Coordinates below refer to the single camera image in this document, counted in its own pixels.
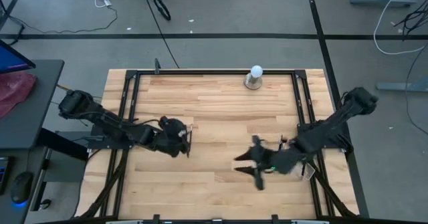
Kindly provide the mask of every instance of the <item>floor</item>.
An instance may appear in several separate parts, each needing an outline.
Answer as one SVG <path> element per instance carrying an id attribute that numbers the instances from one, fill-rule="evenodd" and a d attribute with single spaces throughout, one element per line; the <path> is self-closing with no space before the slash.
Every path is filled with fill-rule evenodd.
<path id="1" fill-rule="evenodd" d="M 96 8 L 94 0 L 3 1 L 6 6 L 12 4 L 13 16 L 43 31 L 103 27 L 114 18 L 113 11 Z M 163 68 L 173 68 L 146 0 L 111 1 L 118 19 L 108 29 L 41 39 L 40 35 L 34 35 L 38 32 L 27 28 L 24 31 L 27 39 L 20 40 L 14 48 L 30 59 L 64 60 L 60 84 L 95 96 L 102 95 L 111 68 L 152 68 L 155 58 Z M 309 0 L 163 1 L 172 20 L 165 21 L 156 9 L 155 14 L 163 33 L 171 37 L 167 42 L 182 68 L 249 68 L 259 64 L 264 68 L 326 69 Z M 428 165 L 428 136 L 410 124 L 404 93 L 375 89 L 377 82 L 404 82 L 416 55 L 384 55 L 372 40 L 358 40 L 372 35 L 382 11 L 379 7 L 354 6 L 349 0 L 316 0 L 316 6 L 339 92 L 364 86 L 380 98 L 373 114 L 349 121 L 370 217 L 428 221 L 425 211 L 428 177 L 424 175 Z M 389 38 L 398 35 L 393 23 L 416 7 L 388 9 L 379 34 Z M 8 20 L 1 28 L 0 37 L 17 30 L 18 26 Z M 220 34 L 199 38 L 200 33 Z M 426 33 L 426 27 L 415 32 Z M 379 44 L 388 51 L 400 51 L 421 47 L 425 42 L 381 40 Z M 428 66 L 422 63 L 427 58 L 428 51 L 419 58 L 411 80 L 428 74 Z M 62 97 L 64 92 L 58 90 L 53 101 L 59 102 Z M 425 129 L 428 129 L 427 100 L 426 94 L 409 94 L 410 113 Z M 44 126 L 61 131 L 89 130 L 78 121 L 61 119 L 55 104 L 51 105 Z M 27 223 L 71 216 L 73 208 L 62 207 L 76 205 L 78 183 L 53 184 L 45 197 L 53 200 L 52 206 L 31 213 Z"/>

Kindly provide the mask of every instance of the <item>monitor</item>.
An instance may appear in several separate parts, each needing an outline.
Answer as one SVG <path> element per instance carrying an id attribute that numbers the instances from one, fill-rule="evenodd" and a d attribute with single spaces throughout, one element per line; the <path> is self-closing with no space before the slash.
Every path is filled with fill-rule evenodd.
<path id="1" fill-rule="evenodd" d="M 35 68 L 35 64 L 0 40 L 0 74 L 29 68 Z"/>

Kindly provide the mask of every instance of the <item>blue screen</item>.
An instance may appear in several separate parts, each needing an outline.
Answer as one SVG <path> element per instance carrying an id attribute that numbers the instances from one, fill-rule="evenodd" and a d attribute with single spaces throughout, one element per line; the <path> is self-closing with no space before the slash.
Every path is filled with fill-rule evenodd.
<path id="1" fill-rule="evenodd" d="M 28 65 L 21 58 L 0 46 L 0 72 L 13 69 L 20 70 L 27 67 Z"/>

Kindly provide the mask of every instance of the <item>table leg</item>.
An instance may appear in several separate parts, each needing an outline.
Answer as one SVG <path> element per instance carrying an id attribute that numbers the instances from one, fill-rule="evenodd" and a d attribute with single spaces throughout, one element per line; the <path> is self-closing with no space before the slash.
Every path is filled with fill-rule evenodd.
<path id="1" fill-rule="evenodd" d="M 379 7 L 384 7 L 388 2 L 389 0 L 350 0 L 351 4 L 377 5 Z M 416 0 L 392 0 L 389 7 L 410 7 L 415 3 Z"/>
<path id="2" fill-rule="evenodd" d="M 405 91 L 406 83 L 377 83 L 376 89 Z M 408 92 L 428 92 L 428 78 L 423 78 L 418 82 L 407 83 L 407 91 Z"/>

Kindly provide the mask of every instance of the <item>computer mouse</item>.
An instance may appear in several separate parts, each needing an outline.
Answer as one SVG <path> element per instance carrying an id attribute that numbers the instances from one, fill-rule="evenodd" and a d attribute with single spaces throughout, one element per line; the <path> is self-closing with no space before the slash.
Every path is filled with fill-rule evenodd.
<path id="1" fill-rule="evenodd" d="M 11 198 L 15 204 L 22 204 L 28 200 L 32 182 L 33 174 L 30 172 L 22 172 L 16 176 L 11 188 Z"/>

